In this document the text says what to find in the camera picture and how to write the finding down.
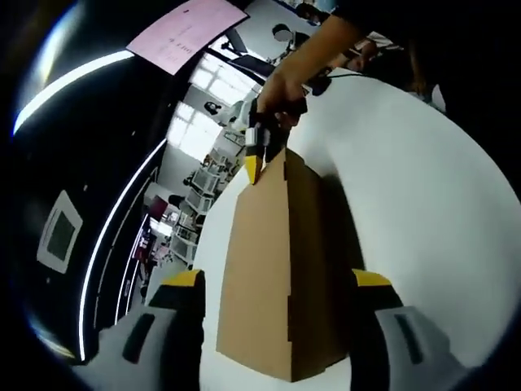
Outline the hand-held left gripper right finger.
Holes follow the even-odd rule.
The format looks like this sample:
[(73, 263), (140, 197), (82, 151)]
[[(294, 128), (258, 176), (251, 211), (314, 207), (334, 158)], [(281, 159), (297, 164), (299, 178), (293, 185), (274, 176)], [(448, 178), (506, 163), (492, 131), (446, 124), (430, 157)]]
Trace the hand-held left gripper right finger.
[(380, 274), (352, 270), (351, 390), (456, 390), (471, 369)]

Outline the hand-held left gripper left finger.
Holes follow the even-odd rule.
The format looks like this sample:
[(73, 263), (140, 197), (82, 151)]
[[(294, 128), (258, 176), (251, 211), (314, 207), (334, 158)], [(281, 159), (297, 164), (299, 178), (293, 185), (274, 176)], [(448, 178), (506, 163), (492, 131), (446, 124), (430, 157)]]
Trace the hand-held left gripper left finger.
[(205, 276), (182, 272), (100, 334), (100, 390), (199, 390)]

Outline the person's right hand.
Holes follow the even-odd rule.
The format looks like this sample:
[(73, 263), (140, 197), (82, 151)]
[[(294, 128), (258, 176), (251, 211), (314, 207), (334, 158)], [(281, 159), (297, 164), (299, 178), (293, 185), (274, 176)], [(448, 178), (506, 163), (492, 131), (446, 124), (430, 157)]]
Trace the person's right hand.
[[(303, 83), (297, 71), (285, 68), (277, 69), (271, 74), (257, 97), (258, 108), (261, 111), (280, 108), (284, 102), (305, 98)], [(286, 130), (297, 126), (300, 120), (300, 117), (284, 114), (279, 114), (278, 118), (283, 120)]]

